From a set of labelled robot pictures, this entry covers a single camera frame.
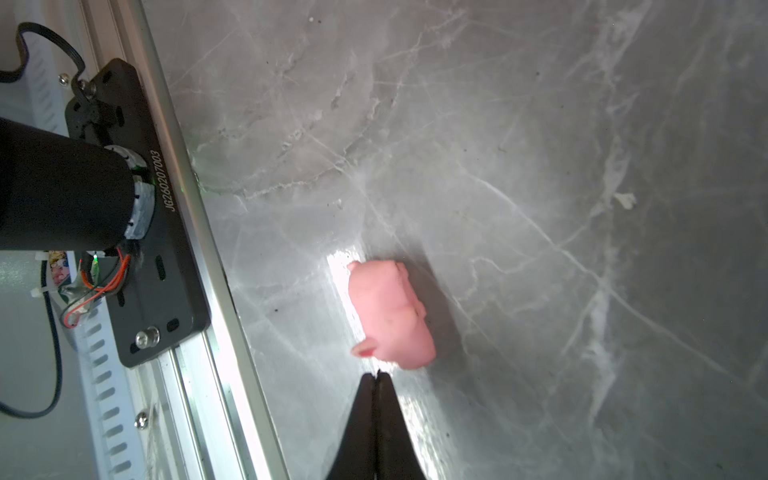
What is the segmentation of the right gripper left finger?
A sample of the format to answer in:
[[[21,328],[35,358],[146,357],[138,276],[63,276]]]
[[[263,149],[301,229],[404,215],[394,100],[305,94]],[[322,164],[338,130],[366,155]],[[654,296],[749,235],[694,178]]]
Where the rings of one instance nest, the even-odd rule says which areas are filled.
[[[352,402],[338,452],[328,472],[328,480],[375,478],[374,387],[375,377],[370,373],[364,374]]]

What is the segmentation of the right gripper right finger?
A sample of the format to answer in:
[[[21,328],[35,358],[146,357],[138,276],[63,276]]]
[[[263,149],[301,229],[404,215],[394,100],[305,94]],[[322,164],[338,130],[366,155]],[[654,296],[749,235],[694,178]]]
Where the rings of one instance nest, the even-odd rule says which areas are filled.
[[[378,371],[375,382],[375,478],[424,480],[391,375]]]

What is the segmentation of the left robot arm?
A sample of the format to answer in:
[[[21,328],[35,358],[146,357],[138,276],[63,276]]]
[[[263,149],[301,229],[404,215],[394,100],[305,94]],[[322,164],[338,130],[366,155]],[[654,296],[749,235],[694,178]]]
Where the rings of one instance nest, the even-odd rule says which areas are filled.
[[[103,251],[144,238],[155,211],[147,173],[125,147],[2,120],[2,249]]]

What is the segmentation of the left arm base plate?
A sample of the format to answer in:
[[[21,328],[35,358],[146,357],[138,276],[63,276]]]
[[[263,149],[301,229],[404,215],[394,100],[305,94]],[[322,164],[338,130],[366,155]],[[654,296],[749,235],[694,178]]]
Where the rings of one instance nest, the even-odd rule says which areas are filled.
[[[127,274],[107,301],[118,356],[133,368],[205,330],[211,312],[136,68],[113,59],[91,84],[94,98],[72,100],[65,118],[71,137],[118,153],[134,180]]]

